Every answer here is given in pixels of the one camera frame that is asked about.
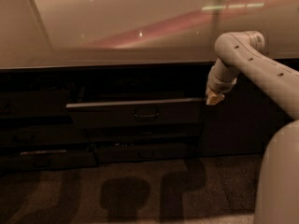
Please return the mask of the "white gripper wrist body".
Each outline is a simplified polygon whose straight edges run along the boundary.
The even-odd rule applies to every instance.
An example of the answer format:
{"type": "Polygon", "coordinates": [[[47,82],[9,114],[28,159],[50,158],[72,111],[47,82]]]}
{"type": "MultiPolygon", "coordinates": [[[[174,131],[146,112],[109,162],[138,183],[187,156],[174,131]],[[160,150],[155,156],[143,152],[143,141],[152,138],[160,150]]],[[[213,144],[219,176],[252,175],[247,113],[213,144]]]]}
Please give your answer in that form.
{"type": "Polygon", "coordinates": [[[212,71],[210,71],[207,77],[206,94],[209,94],[212,91],[225,94],[232,90],[236,82],[236,77],[232,81],[221,81],[212,71]]]}

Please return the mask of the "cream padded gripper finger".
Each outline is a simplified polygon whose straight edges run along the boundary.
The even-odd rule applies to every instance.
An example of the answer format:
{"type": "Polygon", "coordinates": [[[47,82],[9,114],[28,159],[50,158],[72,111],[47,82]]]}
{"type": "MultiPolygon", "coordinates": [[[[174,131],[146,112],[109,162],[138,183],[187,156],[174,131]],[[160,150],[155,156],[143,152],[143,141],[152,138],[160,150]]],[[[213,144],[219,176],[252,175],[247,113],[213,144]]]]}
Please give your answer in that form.
{"type": "Polygon", "coordinates": [[[216,93],[212,90],[206,91],[206,104],[207,105],[216,105],[224,99],[222,93],[216,93]]]}

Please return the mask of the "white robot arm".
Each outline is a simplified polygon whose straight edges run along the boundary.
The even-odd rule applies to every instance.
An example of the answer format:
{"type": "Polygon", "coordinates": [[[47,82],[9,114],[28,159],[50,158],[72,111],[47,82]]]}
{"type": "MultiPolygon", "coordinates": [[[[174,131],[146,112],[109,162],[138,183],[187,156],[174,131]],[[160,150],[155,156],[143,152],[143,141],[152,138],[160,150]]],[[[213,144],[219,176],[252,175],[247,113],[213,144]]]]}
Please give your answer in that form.
{"type": "Polygon", "coordinates": [[[299,224],[299,73],[262,55],[264,45],[257,31],[220,35],[206,103],[222,101],[244,74],[293,119],[275,133],[263,155],[254,224],[299,224]]]}

